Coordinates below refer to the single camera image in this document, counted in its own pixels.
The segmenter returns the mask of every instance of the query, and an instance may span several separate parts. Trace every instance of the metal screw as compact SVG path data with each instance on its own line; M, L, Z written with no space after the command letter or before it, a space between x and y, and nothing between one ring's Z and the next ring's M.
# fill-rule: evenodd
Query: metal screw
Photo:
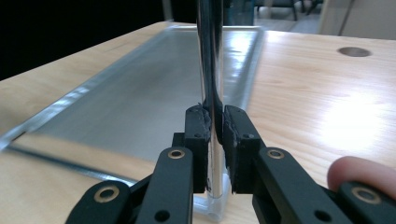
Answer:
M171 159L180 159L183 158L186 153L181 149L174 149L168 153L168 157Z
M271 157L272 159L282 159L285 157L283 152L275 149L268 150L267 155Z
M366 203L371 203L371 204L381 203L381 198L379 197L379 195L371 189L367 189L363 187L355 187L352 189L352 193L359 200L364 201Z
M115 185L104 186L96 191L93 198L97 203L108 203L119 196L120 190Z

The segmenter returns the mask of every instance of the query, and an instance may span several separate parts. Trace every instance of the dark background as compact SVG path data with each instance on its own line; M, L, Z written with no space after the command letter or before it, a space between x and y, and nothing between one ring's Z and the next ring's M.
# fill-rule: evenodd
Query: dark background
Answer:
M195 22L195 0L172 10ZM162 0L1 1L0 80L163 20Z

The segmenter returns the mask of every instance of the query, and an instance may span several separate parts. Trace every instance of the wooden table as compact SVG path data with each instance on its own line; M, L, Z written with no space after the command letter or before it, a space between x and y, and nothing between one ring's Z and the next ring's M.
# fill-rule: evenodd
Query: wooden table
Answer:
M160 22L0 82L0 134L32 117L122 55L158 34ZM359 47L369 57L348 57ZM268 146L289 151L326 186L346 155L396 168L396 41L267 32L248 113ZM14 144L121 175L154 164L47 136ZM0 154L0 223L62 223L98 180L21 154ZM194 215L195 223L206 223ZM224 223L257 223L251 196L230 196Z

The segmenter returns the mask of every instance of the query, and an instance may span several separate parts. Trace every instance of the light wood surface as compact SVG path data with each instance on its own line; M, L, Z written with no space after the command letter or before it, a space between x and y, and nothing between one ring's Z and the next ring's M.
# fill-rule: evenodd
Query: light wood surface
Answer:
M156 23L0 82L0 134L158 34ZM360 47L373 54L337 52ZM326 186L329 165L353 155L396 168L396 41L267 32L247 112L268 146L289 151ZM42 135L14 144L142 178L154 164ZM98 180L15 152L0 154L0 223L63 223ZM208 222L194 215L194 223ZM232 195L223 223L257 223L251 196Z

